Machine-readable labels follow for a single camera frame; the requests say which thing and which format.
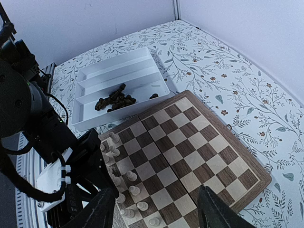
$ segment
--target patterned fabric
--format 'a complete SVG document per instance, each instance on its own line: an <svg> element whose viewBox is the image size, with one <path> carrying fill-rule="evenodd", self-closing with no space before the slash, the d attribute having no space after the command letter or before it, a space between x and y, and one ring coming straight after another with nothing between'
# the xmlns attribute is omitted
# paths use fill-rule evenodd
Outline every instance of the patterned fabric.
<svg viewBox="0 0 304 228"><path fill-rule="evenodd" d="M256 227L303 227L302 107L245 57L209 34L174 21L121 37L56 67L52 93L71 114L80 68L142 47L151 52L172 95L186 89L194 93L231 125L272 175L272 183L240 216ZM65 118L64 110L56 102L52 105ZM123 121L97 130L106 132Z"/></svg>

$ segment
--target light square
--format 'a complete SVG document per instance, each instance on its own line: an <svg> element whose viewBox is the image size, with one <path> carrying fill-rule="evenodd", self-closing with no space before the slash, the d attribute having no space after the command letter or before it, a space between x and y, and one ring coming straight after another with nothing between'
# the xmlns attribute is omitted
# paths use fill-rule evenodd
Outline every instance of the light square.
<svg viewBox="0 0 304 228"><path fill-rule="evenodd" d="M125 173L127 173L129 170L133 170L134 169L134 166L130 160L130 157L126 157L120 161L118 161L116 163L118 169L119 169L119 172L124 175Z"/></svg>
<svg viewBox="0 0 304 228"><path fill-rule="evenodd" d="M240 157L236 158L232 163L228 165L228 167L234 172L236 177L242 175L249 166L244 162L244 160Z"/></svg>
<svg viewBox="0 0 304 228"><path fill-rule="evenodd" d="M138 202L142 201L143 199L149 197L149 193L147 192L147 189L145 188L145 186L143 185L142 182L137 184L136 187L138 187L141 190L141 193L137 196L134 196L130 193L130 195L132 196L135 203L138 203Z"/></svg>
<svg viewBox="0 0 304 228"><path fill-rule="evenodd" d="M188 173L186 176L182 177L180 180L188 192L195 190L196 188L198 188L201 185L199 179L195 176L195 174L193 172Z"/></svg>
<svg viewBox="0 0 304 228"><path fill-rule="evenodd" d="M190 228L184 217L168 225L168 228Z"/></svg>
<svg viewBox="0 0 304 228"><path fill-rule="evenodd" d="M126 142L124 147L128 155L131 155L141 149L141 146L138 144L136 138Z"/></svg>
<svg viewBox="0 0 304 228"><path fill-rule="evenodd" d="M205 186L209 186L215 194L219 194L225 186L220 182L217 176L211 177L208 181L204 183Z"/></svg>
<svg viewBox="0 0 304 228"><path fill-rule="evenodd" d="M183 125L190 122L190 120L185 116L184 113L180 113L176 115L175 117L172 118L172 120L178 127L182 127Z"/></svg>
<svg viewBox="0 0 304 228"><path fill-rule="evenodd" d="M159 125L157 127L152 128L149 131L149 133L154 141L157 141L157 140L161 139L162 137L166 136L166 133L163 131L163 129Z"/></svg>
<svg viewBox="0 0 304 228"><path fill-rule="evenodd" d="M204 159L200 156L200 154L197 151L189 154L184 159L186 163L189 165L189 167L192 169L192 171L205 163Z"/></svg>
<svg viewBox="0 0 304 228"><path fill-rule="evenodd" d="M147 161L146 163L138 166L136 168L136 171L141 178L142 181L145 181L146 179L150 178L151 176L155 175L155 171L150 165L150 163Z"/></svg>
<svg viewBox="0 0 304 228"><path fill-rule="evenodd" d="M145 222L145 224L147 225L148 228L155 228L154 226L151 226L149 224L149 220L152 219L152 218L158 218L161 223L159 224L158 228L164 228L166 226L166 223L165 221L163 220L162 216L160 215L159 211L145 217L143 220Z"/></svg>
<svg viewBox="0 0 304 228"><path fill-rule="evenodd" d="M162 124L170 119L170 116L166 113L165 110L161 110L154 115L154 118L159 124Z"/></svg>
<svg viewBox="0 0 304 228"><path fill-rule="evenodd" d="M196 150L207 143L207 140L199 132L192 135L190 138L188 138L188 140Z"/></svg>
<svg viewBox="0 0 304 228"><path fill-rule="evenodd" d="M166 169L160 171L157 176L164 185L164 187L167 187L168 185L177 181L177 177L170 167L167 167Z"/></svg>
<svg viewBox="0 0 304 228"><path fill-rule="evenodd" d="M229 144L220 134L216 136L214 139L209 141L209 144L214 148L214 150L219 153L223 149L225 149Z"/></svg>
<svg viewBox="0 0 304 228"><path fill-rule="evenodd" d="M178 101L176 103L176 106L178 106L178 108L184 112L187 109L191 108L193 106L193 104L187 99L187 98L183 98L180 101Z"/></svg>
<svg viewBox="0 0 304 228"><path fill-rule="evenodd" d="M157 155L161 154L160 150L154 142L145 146L142 151L144 152L148 160L151 160L152 158L155 158Z"/></svg>
<svg viewBox="0 0 304 228"><path fill-rule="evenodd" d="M224 160L218 154L206 161L206 163L214 174L218 174L227 166Z"/></svg>
<svg viewBox="0 0 304 228"><path fill-rule="evenodd" d="M200 115L199 117L195 118L191 121L191 123L196 127L196 129L198 129L198 131L204 129L210 124L209 121L203 115Z"/></svg>
<svg viewBox="0 0 304 228"><path fill-rule="evenodd" d="M171 196L169 195L169 193L165 188L151 195L151 198L158 210L173 203Z"/></svg>
<svg viewBox="0 0 304 228"><path fill-rule="evenodd" d="M129 226L143 218L142 215L140 214L136 204L129 206L127 209L132 209L132 210L134 210L134 213L135 213L135 216L133 218L126 218L126 217L122 216L123 220L127 224L127 226Z"/></svg>
<svg viewBox="0 0 304 228"><path fill-rule="evenodd" d="M145 133L147 131L141 121L133 124L130 127L130 129L133 132L133 134L134 134L135 137L137 137L137 136L139 136L139 135L141 135L141 134L143 134L143 133Z"/></svg>
<svg viewBox="0 0 304 228"><path fill-rule="evenodd" d="M186 140L186 136L181 132L180 129L175 130L168 134L169 139L172 141L174 146L180 144L182 141Z"/></svg>
<svg viewBox="0 0 304 228"><path fill-rule="evenodd" d="M170 165L173 165L182 159L180 152L176 149L176 147L172 147L165 153L163 153L165 158L167 159Z"/></svg>
<svg viewBox="0 0 304 228"><path fill-rule="evenodd" d="M174 202L174 204L177 207L177 209L180 211L182 216L187 215L196 208L193 200L190 198L188 194L179 198L177 201Z"/></svg>
<svg viewBox="0 0 304 228"><path fill-rule="evenodd" d="M226 187L226 190L229 192L229 194L235 201L238 200L247 191L244 185L239 181L239 179L236 179L234 182L229 184Z"/></svg>

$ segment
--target dark chess piece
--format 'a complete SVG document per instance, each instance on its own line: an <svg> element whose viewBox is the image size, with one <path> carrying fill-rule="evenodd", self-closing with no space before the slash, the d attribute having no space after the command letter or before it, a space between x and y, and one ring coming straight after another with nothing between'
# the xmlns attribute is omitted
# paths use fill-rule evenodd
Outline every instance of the dark chess piece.
<svg viewBox="0 0 304 228"><path fill-rule="evenodd" d="M150 99L153 99L153 98L157 98L158 97L158 94L153 94L150 98L149 98L149 100Z"/></svg>

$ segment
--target dark square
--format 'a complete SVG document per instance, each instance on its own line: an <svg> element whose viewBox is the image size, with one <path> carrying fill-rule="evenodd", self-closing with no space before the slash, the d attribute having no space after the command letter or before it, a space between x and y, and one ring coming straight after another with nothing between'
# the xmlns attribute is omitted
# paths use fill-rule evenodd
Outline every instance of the dark square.
<svg viewBox="0 0 304 228"><path fill-rule="evenodd" d="M145 133L137 136L136 139L137 139L138 144L141 146L141 148L143 148L153 142L153 139L151 138L151 136L148 132L145 132Z"/></svg>
<svg viewBox="0 0 304 228"><path fill-rule="evenodd" d="M242 175L238 177L238 179L247 190L250 189L257 182L257 178L250 171L250 169L246 170Z"/></svg>
<svg viewBox="0 0 304 228"><path fill-rule="evenodd" d="M164 186L157 175L151 176L149 179L146 179L142 182L147 189L149 195L157 193L159 190L163 189Z"/></svg>
<svg viewBox="0 0 304 228"><path fill-rule="evenodd" d="M189 165L183 159L173 164L171 167L179 179L192 171Z"/></svg>
<svg viewBox="0 0 304 228"><path fill-rule="evenodd" d="M190 121L200 116L200 113L194 107L187 109L183 113Z"/></svg>
<svg viewBox="0 0 304 228"><path fill-rule="evenodd" d="M227 165L232 163L238 157L237 154L233 151L233 149L231 149L230 146L226 147L218 154Z"/></svg>
<svg viewBox="0 0 304 228"><path fill-rule="evenodd" d="M122 160L122 159L124 159L124 158L126 158L126 157L128 157L128 153L127 153L127 151L125 150L125 147L122 145L122 146L120 146L120 147L117 147L117 149L119 150L119 152L120 152L120 154L119 154L119 156L118 157L114 157L114 160L116 161L116 162L119 162L120 160Z"/></svg>
<svg viewBox="0 0 304 228"><path fill-rule="evenodd" d="M231 204L234 203L234 199L232 198L232 196L229 194L229 192L226 189L221 191L218 194L218 197L220 197L224 201L224 203L226 203L228 206L230 206Z"/></svg>
<svg viewBox="0 0 304 228"><path fill-rule="evenodd" d="M146 155L144 154L143 150L139 150L130 155L130 160L133 163L134 167L137 168L138 166L144 164L148 161Z"/></svg>
<svg viewBox="0 0 304 228"><path fill-rule="evenodd" d="M166 122L161 124L161 128L166 134L170 134L178 129L175 122L172 119L167 120Z"/></svg>
<svg viewBox="0 0 304 228"><path fill-rule="evenodd" d="M171 140L169 139L169 137L167 135L165 137L162 137L161 139L157 140L155 142L155 144L157 145L158 149L160 149L160 151L162 153L165 153L166 151L168 151L169 149L174 147L174 144L171 142Z"/></svg>
<svg viewBox="0 0 304 228"><path fill-rule="evenodd" d="M123 132L120 132L118 134L120 140L122 141L122 143L127 143L128 141L132 140L133 138L135 138L133 132L131 131L130 128L124 130Z"/></svg>
<svg viewBox="0 0 304 228"><path fill-rule="evenodd" d="M212 170L209 168L209 166L206 163L199 166L193 172L202 184L214 176L214 173L212 172Z"/></svg>
<svg viewBox="0 0 304 228"><path fill-rule="evenodd" d="M183 158L195 151L195 148L188 139L176 145L176 149L180 152Z"/></svg>
<svg viewBox="0 0 304 228"><path fill-rule="evenodd" d="M221 172L217 174L218 179L223 183L225 187L231 184L237 179L233 171L227 166Z"/></svg>
<svg viewBox="0 0 304 228"><path fill-rule="evenodd" d="M189 192L189 195L191 196L191 198L193 199L193 201L196 203L196 205L198 204L199 193L200 193L200 186L197 187L192 192Z"/></svg>
<svg viewBox="0 0 304 228"><path fill-rule="evenodd" d="M160 214L165 223L168 225L182 217L174 203L160 209Z"/></svg>
<svg viewBox="0 0 304 228"><path fill-rule="evenodd" d="M188 213L187 215L184 216L184 219L190 226L190 228L198 228L200 227L199 224L199 215L198 215L198 210L195 209L192 212Z"/></svg>
<svg viewBox="0 0 304 228"><path fill-rule="evenodd" d="M142 123L143 123L144 127L147 129L147 131L149 131L159 125L157 120L154 118L154 116L151 116L151 117L143 120Z"/></svg>
<svg viewBox="0 0 304 228"><path fill-rule="evenodd" d="M129 225L129 228L148 228L143 219Z"/></svg>
<svg viewBox="0 0 304 228"><path fill-rule="evenodd" d="M122 194L125 196L125 202L124 203L118 203L118 206L121 209L125 209L128 208L129 206L132 206L135 204L132 196L129 193L129 190L126 190L124 192L122 192Z"/></svg>
<svg viewBox="0 0 304 228"><path fill-rule="evenodd" d="M217 154L217 152L213 149L209 142L197 149L197 152L200 154L200 156L204 159L205 162L213 158Z"/></svg>
<svg viewBox="0 0 304 228"><path fill-rule="evenodd" d="M149 205L149 207L148 207L147 210L145 210L145 211L139 210L139 212L140 212L140 214L142 215L143 218L145 218L145 217L147 217L147 216L149 216L149 215L151 215L151 214L153 214L153 213L155 213L155 212L158 211L158 210L157 210L157 207L155 206L155 204L154 204L154 202L153 202L153 200L151 199L150 196L147 197L147 198L145 198L145 199L142 200L141 202L146 202L146 203Z"/></svg>
<svg viewBox="0 0 304 228"><path fill-rule="evenodd" d="M173 201L178 200L182 196L186 195L187 192L185 190L185 187L181 184L179 180L173 182L172 184L168 185L166 187L167 192L173 199Z"/></svg>
<svg viewBox="0 0 304 228"><path fill-rule="evenodd" d="M181 110L176 106L176 104L166 108L165 111L171 118L181 113Z"/></svg>
<svg viewBox="0 0 304 228"><path fill-rule="evenodd" d="M112 173L114 174L114 176L116 176L116 177L120 177L121 176L121 173L120 173L120 171L119 171L116 163L113 164L113 165L111 165L111 166L109 166L109 167L111 168Z"/></svg>
<svg viewBox="0 0 304 228"><path fill-rule="evenodd" d="M196 127L193 125L193 123L189 122L185 125L183 125L180 128L181 132L187 137L190 138L192 135L194 135L196 132L199 132Z"/></svg>
<svg viewBox="0 0 304 228"><path fill-rule="evenodd" d="M162 154L159 154L155 158L151 159L150 164L156 173L159 173L169 166Z"/></svg>
<svg viewBox="0 0 304 228"><path fill-rule="evenodd" d="M200 133L208 142L219 135L211 125L205 127L203 130L200 131Z"/></svg>
<svg viewBox="0 0 304 228"><path fill-rule="evenodd" d="M140 177L139 177L139 175L138 175L138 173L137 173L137 171L136 171L136 169L134 169L134 170L131 170L132 172L134 172L136 175L137 175L137 179L136 179L136 181L130 181L129 179L128 179L128 177L127 177L127 174L124 174L123 175L123 180L124 180L124 182L125 182L125 184L126 184L126 186L129 188L130 186L135 186L135 185L137 185L137 184L139 184L139 183L141 183L142 182L142 180L140 179Z"/></svg>

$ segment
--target black cable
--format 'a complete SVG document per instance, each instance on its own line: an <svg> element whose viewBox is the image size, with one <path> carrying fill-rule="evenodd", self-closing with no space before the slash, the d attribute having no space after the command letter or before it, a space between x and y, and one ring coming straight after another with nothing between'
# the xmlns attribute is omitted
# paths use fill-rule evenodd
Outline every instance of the black cable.
<svg viewBox="0 0 304 228"><path fill-rule="evenodd" d="M59 152L53 152L52 155L56 155L63 167L65 167L65 160ZM24 192L28 197L31 197L38 201L43 202L54 202L62 199L62 195L66 190L66 182L61 181L61 187L59 191L55 193L45 193L38 189L35 189L30 183L23 179L17 173L13 163L11 162L9 156L5 153L3 146L0 142L0 172L2 172L19 191ZM61 170L62 178L66 177L66 170Z"/></svg>
<svg viewBox="0 0 304 228"><path fill-rule="evenodd" d="M57 101L58 104L61 105L61 107L63 107L63 109L65 110L66 112L66 125L68 124L68 112L67 112L67 109L65 108L65 106L52 94L44 94L45 96L49 96L49 97L52 97L55 101Z"/></svg>

